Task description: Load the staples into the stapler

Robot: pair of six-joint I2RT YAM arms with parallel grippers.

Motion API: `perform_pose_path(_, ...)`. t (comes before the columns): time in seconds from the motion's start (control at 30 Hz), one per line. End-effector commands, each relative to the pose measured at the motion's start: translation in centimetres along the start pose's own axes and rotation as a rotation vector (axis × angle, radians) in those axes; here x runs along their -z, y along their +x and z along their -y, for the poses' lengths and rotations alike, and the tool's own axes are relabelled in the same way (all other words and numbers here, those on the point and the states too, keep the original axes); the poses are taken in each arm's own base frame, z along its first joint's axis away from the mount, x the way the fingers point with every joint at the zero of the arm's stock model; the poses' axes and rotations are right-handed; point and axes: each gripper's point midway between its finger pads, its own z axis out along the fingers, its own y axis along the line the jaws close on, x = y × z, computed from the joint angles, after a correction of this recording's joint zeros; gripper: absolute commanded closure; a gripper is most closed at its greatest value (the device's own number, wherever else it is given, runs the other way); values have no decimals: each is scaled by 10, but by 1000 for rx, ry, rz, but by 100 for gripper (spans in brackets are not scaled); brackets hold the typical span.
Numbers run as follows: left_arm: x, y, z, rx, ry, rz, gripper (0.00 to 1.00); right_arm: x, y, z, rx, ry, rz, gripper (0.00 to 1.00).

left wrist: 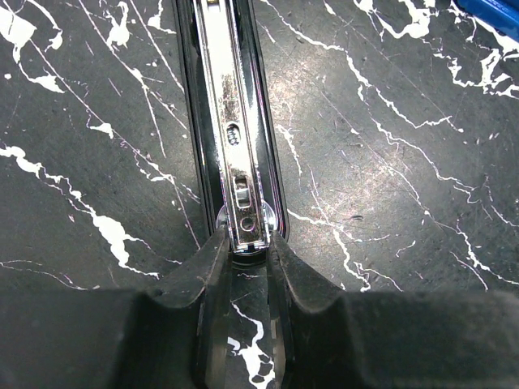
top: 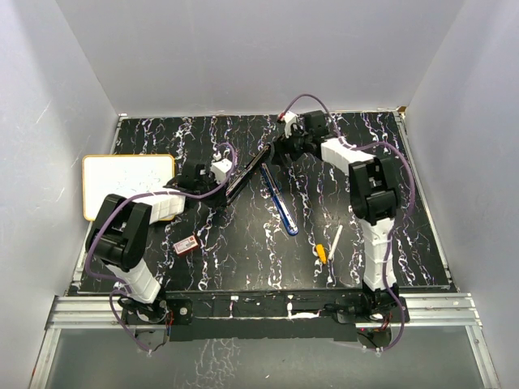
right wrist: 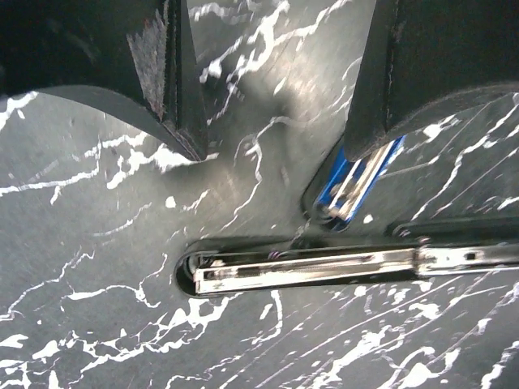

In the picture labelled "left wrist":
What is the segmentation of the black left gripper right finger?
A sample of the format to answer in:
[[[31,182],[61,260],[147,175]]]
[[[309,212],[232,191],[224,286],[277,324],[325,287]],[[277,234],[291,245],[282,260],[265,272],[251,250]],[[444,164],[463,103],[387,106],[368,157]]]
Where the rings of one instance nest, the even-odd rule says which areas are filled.
[[[515,388],[518,300],[346,292],[274,233],[266,254],[279,388]]]

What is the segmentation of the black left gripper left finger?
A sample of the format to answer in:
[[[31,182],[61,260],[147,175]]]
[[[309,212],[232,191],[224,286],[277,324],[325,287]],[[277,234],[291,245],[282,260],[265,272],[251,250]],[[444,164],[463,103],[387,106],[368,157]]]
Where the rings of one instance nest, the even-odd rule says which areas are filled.
[[[229,234],[145,291],[1,295],[4,388],[222,388]]]

